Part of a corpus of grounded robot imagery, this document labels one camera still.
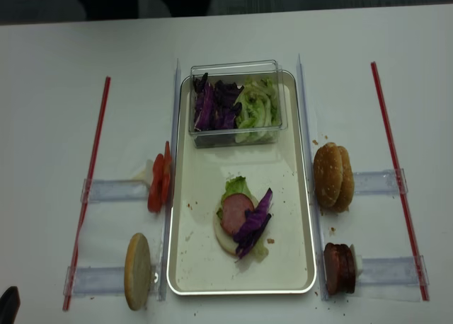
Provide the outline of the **sesame top bun front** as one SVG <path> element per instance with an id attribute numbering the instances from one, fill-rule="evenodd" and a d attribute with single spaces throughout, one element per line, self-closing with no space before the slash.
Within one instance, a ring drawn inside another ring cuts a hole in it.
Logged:
<path id="1" fill-rule="evenodd" d="M 330 208 L 336 203 L 343 182 L 343 161 L 335 143 L 328 142 L 318 149 L 313 171 L 318 204 Z"/>

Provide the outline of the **red tomato slice rear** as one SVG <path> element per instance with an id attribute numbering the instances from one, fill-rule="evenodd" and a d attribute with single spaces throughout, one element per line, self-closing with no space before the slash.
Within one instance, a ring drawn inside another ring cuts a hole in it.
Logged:
<path id="1" fill-rule="evenodd" d="M 170 151 L 170 144 L 167 141 L 165 145 L 165 152 L 164 152 L 164 166 L 163 166 L 163 173 L 162 173 L 162 181 L 161 181 L 161 202 L 162 204 L 167 203 L 168 199 L 168 191 L 171 182 L 171 163 L 172 163 L 172 156 Z"/>

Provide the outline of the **red tomato slice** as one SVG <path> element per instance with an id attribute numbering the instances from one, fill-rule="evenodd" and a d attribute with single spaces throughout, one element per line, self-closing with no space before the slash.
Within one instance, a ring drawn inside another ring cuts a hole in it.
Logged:
<path id="1" fill-rule="evenodd" d="M 170 151 L 170 144 L 167 141 L 165 145 L 165 152 L 164 152 L 164 166 L 163 166 L 163 173 L 162 173 L 162 181 L 161 181 L 161 202 L 162 204 L 167 203 L 168 199 L 168 191 L 171 182 L 171 163 L 172 163 L 172 156 Z"/>
<path id="2" fill-rule="evenodd" d="M 152 182 L 149 188 L 147 207 L 152 213 L 158 213 L 162 206 L 162 180 L 164 171 L 164 155 L 158 154 L 152 166 Z"/>

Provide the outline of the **shredded green lettuce pile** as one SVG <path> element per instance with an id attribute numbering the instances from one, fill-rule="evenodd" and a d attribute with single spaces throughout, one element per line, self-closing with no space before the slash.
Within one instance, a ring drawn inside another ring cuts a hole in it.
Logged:
<path id="1" fill-rule="evenodd" d="M 260 80 L 247 78 L 238 97 L 242 111 L 236 118 L 238 129 L 276 127 L 280 124 L 278 99 L 273 80 L 266 76 Z M 274 142 L 277 131 L 241 132 L 235 135 L 237 144 Z"/>

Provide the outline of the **red tomato slice front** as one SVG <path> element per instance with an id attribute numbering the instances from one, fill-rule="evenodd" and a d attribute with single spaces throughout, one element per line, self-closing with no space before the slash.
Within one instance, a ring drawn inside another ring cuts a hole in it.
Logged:
<path id="1" fill-rule="evenodd" d="M 147 207 L 152 213 L 158 213 L 162 206 L 162 180 L 164 171 L 164 155 L 158 154 L 152 166 L 152 182 L 149 188 Z"/>

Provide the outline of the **white pusher block right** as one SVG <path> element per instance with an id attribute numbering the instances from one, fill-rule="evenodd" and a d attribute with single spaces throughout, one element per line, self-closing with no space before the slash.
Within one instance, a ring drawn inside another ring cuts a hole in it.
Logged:
<path id="1" fill-rule="evenodd" d="M 356 253 L 356 249 L 355 249 L 355 246 L 353 244 L 350 246 L 350 250 L 351 250 L 353 261 L 354 261 L 354 265 L 355 265 L 355 276 L 358 279 L 359 276 L 362 274 L 362 271 L 363 271 L 362 256 L 358 255 Z"/>

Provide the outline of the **shredded purple cabbage pile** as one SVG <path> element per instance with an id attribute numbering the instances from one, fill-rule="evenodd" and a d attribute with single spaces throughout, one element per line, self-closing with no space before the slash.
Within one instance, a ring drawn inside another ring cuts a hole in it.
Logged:
<path id="1" fill-rule="evenodd" d="M 242 111 L 238 101 L 243 87 L 236 83 L 215 83 L 208 81 L 208 73 L 193 79 L 195 91 L 194 130 L 206 132 L 212 130 L 234 129 L 235 120 Z"/>

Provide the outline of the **white pusher block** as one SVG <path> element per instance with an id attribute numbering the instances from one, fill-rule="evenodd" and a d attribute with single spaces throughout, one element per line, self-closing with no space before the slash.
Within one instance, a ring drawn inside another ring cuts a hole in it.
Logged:
<path id="1" fill-rule="evenodd" d="M 154 178 L 153 166 L 154 166 L 154 162 L 152 160 L 148 159 L 146 162 L 145 169 L 144 169 L 144 177 L 143 177 L 143 181 L 147 184 L 148 187 L 151 186 L 153 178 Z"/>
<path id="2" fill-rule="evenodd" d="M 355 276 L 358 279 L 359 276 L 362 274 L 362 271 L 363 271 L 362 256 L 358 255 L 356 253 L 356 249 L 355 249 L 355 246 L 353 244 L 350 246 L 350 250 L 351 250 L 353 261 L 354 261 L 354 265 L 355 265 Z"/>

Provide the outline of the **dark meat patty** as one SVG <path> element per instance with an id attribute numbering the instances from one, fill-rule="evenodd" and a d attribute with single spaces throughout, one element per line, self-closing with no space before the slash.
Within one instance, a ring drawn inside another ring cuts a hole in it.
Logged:
<path id="1" fill-rule="evenodd" d="M 351 248 L 346 244 L 340 245 L 340 253 L 342 259 L 344 259 L 345 264 L 342 269 L 342 288 L 343 291 L 347 294 L 353 294 L 355 292 L 355 283 L 356 283 L 356 268 L 355 261 L 352 255 Z"/>
<path id="2" fill-rule="evenodd" d="M 345 279 L 348 277 L 348 264 L 343 251 L 333 243 L 326 244 L 323 256 L 328 294 L 334 295 L 344 289 Z"/>

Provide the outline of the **sesame bun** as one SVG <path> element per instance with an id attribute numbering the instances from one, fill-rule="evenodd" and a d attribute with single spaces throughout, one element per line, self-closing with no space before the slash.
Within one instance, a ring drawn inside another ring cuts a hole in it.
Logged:
<path id="1" fill-rule="evenodd" d="M 343 182 L 343 161 L 335 143 L 328 142 L 318 149 L 313 171 L 318 204 L 330 208 L 336 203 Z"/>
<path id="2" fill-rule="evenodd" d="M 340 187 L 339 196 L 336 203 L 333 205 L 333 210 L 335 212 L 344 212 L 348 210 L 348 207 L 352 202 L 355 192 L 355 181 L 347 149 L 343 146 L 339 146 L 338 149 L 342 159 L 343 181 Z"/>

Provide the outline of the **black object at corner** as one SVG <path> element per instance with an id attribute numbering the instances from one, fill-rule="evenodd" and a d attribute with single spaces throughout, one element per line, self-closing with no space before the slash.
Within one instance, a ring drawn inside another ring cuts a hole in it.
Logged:
<path id="1" fill-rule="evenodd" d="M 14 324 L 20 305 L 18 287 L 9 287 L 0 299 L 0 324 Z"/>

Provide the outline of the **red strip right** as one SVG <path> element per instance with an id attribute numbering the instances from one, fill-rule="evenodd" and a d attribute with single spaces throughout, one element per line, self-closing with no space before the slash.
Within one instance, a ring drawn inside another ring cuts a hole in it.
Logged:
<path id="1" fill-rule="evenodd" d="M 389 120 L 389 114 L 388 114 L 388 111 L 386 108 L 386 102 L 385 102 L 384 93 L 382 90 L 382 84 L 381 84 L 381 80 L 380 80 L 380 76 L 379 76 L 379 71 L 377 68 L 377 63 L 372 62 L 370 64 L 370 66 L 371 66 L 372 75 L 373 75 L 373 79 L 374 79 L 374 85 L 376 88 L 377 97 L 378 97 L 378 101 L 379 101 L 379 107 L 380 107 L 381 114 L 382 114 L 382 119 L 383 119 L 384 128 L 385 128 L 385 132 L 386 132 L 386 138 L 387 138 L 388 145 L 389 145 L 391 160 L 393 163 L 394 170 L 396 172 L 396 182 L 397 182 L 397 186 L 398 186 L 399 193 L 400 193 L 401 206 L 403 209 L 403 215 L 404 215 L 404 219 L 406 222 L 406 230 L 407 230 L 408 238 L 409 238 L 410 245 L 411 245 L 411 252 L 412 252 L 414 260 L 415 260 L 415 270 L 416 270 L 417 276 L 418 276 L 421 299 L 422 299 L 422 301 L 429 301 L 430 295 L 429 295 L 429 291 L 428 291 L 428 280 L 427 280 L 426 274 L 424 273 L 423 268 L 422 268 L 422 260 L 420 258 L 420 251 L 418 249 L 418 243 L 417 243 L 415 230 L 414 230 L 413 222 L 412 222 L 412 218 L 411 218 L 411 211 L 410 211 L 410 206 L 408 203 L 407 192 L 403 192 L 403 187 L 404 187 L 404 183 L 405 183 L 405 180 L 403 179 L 403 169 L 401 168 L 401 165 L 398 160 L 398 154 L 397 154 L 397 150 L 396 150 L 396 145 L 394 143 L 394 137 L 393 137 L 393 133 L 392 133 L 392 129 L 391 129 L 391 123 Z"/>

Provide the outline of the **clear plastic vegetable container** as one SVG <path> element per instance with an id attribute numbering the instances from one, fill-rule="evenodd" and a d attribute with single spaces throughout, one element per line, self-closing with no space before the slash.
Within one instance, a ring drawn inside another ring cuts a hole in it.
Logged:
<path id="1" fill-rule="evenodd" d="M 287 126 L 275 60 L 193 66 L 188 133 L 199 148 L 273 143 Z"/>

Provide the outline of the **pale bun half standing left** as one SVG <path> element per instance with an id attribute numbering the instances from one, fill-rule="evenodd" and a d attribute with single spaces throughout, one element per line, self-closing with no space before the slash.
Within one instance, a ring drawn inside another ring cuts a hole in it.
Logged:
<path id="1" fill-rule="evenodd" d="M 138 311 L 147 302 L 151 285 L 151 256 L 147 238 L 142 233 L 131 237 L 125 258 L 124 289 L 127 305 Z"/>

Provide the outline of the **purple cabbage strips on bun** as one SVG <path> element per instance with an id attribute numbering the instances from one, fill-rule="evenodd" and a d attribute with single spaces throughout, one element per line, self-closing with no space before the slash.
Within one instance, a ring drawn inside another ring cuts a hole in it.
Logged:
<path id="1" fill-rule="evenodd" d="M 233 240 L 237 244 L 235 253 L 239 259 L 242 259 L 252 251 L 268 225 L 272 217 L 268 213 L 272 198 L 273 191 L 268 188 L 255 211 L 252 212 L 247 209 L 244 212 L 246 220 L 239 231 L 233 235 Z"/>

